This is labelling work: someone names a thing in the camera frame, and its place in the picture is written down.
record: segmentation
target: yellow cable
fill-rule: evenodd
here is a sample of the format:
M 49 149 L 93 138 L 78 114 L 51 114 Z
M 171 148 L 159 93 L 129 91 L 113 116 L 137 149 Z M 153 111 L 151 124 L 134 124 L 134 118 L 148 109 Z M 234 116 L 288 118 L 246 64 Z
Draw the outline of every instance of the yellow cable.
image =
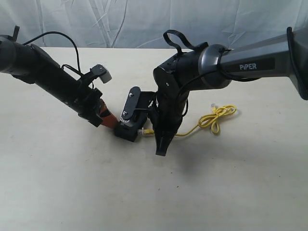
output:
M 208 126 L 211 126 L 211 131 L 214 135 L 218 135 L 220 132 L 220 126 L 218 119 L 230 116 L 236 112 L 236 106 L 234 105 L 225 105 L 223 107 L 216 107 L 215 104 L 212 104 L 212 114 L 204 115 L 202 116 L 198 124 L 194 126 L 189 132 L 183 133 L 183 134 L 176 134 L 176 136 L 188 136 L 193 131 L 195 131 L 196 128 L 207 128 Z M 152 129 L 143 129 L 140 131 L 143 135 L 151 135 L 154 134 L 154 131 Z

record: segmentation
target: robotic arm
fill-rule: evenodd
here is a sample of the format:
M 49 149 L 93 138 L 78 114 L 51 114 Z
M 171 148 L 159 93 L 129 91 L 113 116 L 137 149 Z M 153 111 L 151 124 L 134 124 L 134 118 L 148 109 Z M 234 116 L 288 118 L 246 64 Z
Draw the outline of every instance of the robotic arm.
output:
M 168 34 L 178 36 L 192 51 L 183 52 L 178 44 L 170 40 Z M 289 27 L 285 35 L 229 50 L 219 44 L 209 46 L 206 42 L 195 47 L 182 33 L 175 30 L 165 32 L 165 41 L 178 52 L 154 69 L 158 89 L 153 92 L 152 105 L 143 105 L 144 108 L 148 107 L 148 117 L 153 124 L 156 154 L 166 155 L 187 113 L 182 114 L 185 105 L 188 106 L 187 99 L 192 90 L 222 89 L 232 80 L 247 82 L 262 77 L 289 77 L 302 99 L 308 100 L 307 36 L 307 29 L 293 33 Z M 130 120 L 127 118 L 128 115 L 122 115 L 116 131 L 128 126 L 127 122 L 133 120 L 132 117 Z M 121 132 L 116 132 L 116 135 L 126 138 Z
M 12 75 L 28 84 L 37 84 L 55 98 L 76 111 L 81 118 L 94 126 L 100 124 L 114 128 L 118 121 L 106 107 L 100 97 L 102 93 L 97 88 L 90 88 L 90 83 L 100 78 L 103 83 L 111 80 L 109 72 L 102 66 L 96 65 L 86 74 L 82 74 L 79 66 L 77 47 L 71 38 L 60 32 L 46 34 L 60 34 L 68 38 L 77 52 L 78 70 L 69 65 L 61 68 L 44 50 L 31 44 L 33 40 L 20 44 L 16 42 L 19 27 L 15 27 L 14 35 L 0 35 L 0 72 Z M 76 80 L 64 71 L 67 67 L 80 75 Z

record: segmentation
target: white backdrop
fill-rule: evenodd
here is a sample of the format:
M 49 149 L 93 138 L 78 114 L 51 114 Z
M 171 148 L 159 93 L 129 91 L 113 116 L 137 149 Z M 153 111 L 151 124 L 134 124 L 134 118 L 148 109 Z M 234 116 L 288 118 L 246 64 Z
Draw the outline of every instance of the white backdrop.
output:
M 167 48 L 167 29 L 193 44 L 232 48 L 285 33 L 307 22 L 308 0 L 0 0 L 0 33 L 21 27 L 19 42 L 50 30 L 79 47 Z M 65 47 L 58 35 L 36 44 Z

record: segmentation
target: white table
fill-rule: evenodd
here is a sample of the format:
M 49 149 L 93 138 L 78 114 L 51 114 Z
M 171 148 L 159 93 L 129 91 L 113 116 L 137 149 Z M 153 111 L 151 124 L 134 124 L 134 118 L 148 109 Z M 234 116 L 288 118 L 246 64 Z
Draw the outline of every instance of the white table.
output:
M 47 48 L 76 66 L 74 50 Z M 83 72 L 119 117 L 129 89 L 155 90 L 153 69 L 174 50 L 80 49 Z M 154 138 L 132 143 L 96 128 L 35 85 L 1 74 L 1 231 L 289 231 L 308 227 L 308 103 L 287 78 L 233 82 L 190 94 L 180 131 L 235 104 L 221 124 L 175 138 L 166 157 Z

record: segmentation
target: white tabletop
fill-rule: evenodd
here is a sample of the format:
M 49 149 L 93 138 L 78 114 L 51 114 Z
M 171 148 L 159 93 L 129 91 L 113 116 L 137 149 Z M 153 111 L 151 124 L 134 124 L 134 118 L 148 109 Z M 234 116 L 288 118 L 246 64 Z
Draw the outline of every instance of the white tabletop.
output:
M 76 66 L 74 50 L 47 48 Z M 81 68 L 119 117 L 133 86 L 155 90 L 153 69 L 174 50 L 80 49 Z M 308 227 L 308 103 L 287 78 L 191 92 L 180 131 L 211 103 L 237 115 L 175 138 L 166 157 L 154 138 L 135 143 L 94 127 L 35 85 L 1 74 L 1 231 L 286 231 Z

